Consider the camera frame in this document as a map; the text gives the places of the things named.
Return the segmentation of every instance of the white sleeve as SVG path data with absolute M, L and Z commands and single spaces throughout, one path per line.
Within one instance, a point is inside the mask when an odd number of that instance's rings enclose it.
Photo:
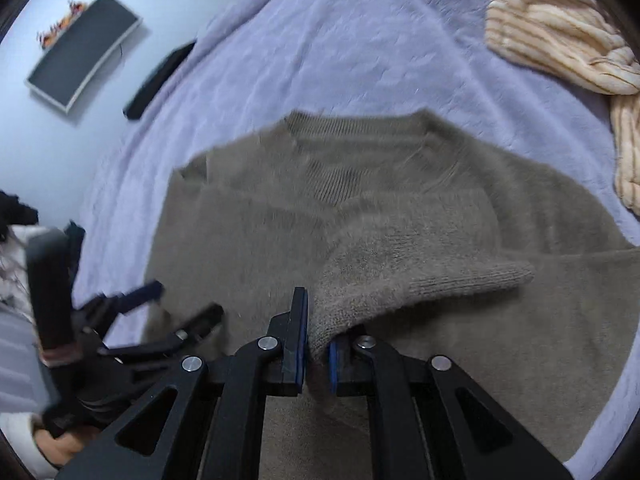
M 33 440 L 39 418 L 33 413 L 0 413 L 0 431 L 36 480 L 55 478 L 58 470 L 43 457 Z

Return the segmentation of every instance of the triangular cutout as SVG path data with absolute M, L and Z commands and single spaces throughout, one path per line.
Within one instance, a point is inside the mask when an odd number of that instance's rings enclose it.
M 469 390 L 458 388 L 456 398 L 480 453 L 489 454 L 512 443 L 511 432 Z
M 116 442 L 144 456 L 151 456 L 162 434 L 178 391 L 168 388 L 116 436 Z

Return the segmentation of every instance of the knit fabric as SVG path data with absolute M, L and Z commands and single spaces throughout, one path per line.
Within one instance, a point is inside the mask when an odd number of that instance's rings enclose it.
M 596 0 L 491 0 L 484 39 L 511 62 L 612 96 L 616 192 L 640 214 L 640 65 Z
M 174 173 L 146 338 L 217 301 L 232 353 L 309 288 L 308 391 L 270 399 L 262 478 L 370 478 L 366 407 L 328 398 L 322 366 L 359 323 L 404 354 L 449 355 L 566 460 L 630 350 L 639 258 L 580 185 L 429 112 L 294 112 Z

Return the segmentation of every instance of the brown sweater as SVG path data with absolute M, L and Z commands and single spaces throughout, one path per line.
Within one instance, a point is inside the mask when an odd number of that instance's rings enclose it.
M 600 203 L 429 112 L 295 112 L 196 158 L 172 177 L 148 276 L 167 288 L 149 337 L 217 301 L 226 352 L 310 289 L 314 388 L 270 400 L 264 478 L 370 475 L 364 406 L 327 399 L 317 366 L 354 324 L 449 355 L 562 460 L 638 326 L 640 253 Z

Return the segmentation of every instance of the hand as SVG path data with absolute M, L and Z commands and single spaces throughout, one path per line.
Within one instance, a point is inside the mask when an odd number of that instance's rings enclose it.
M 100 430 L 92 426 L 81 426 L 53 438 L 47 430 L 36 430 L 33 439 L 44 458 L 56 467 L 66 465 L 84 446 L 91 442 Z

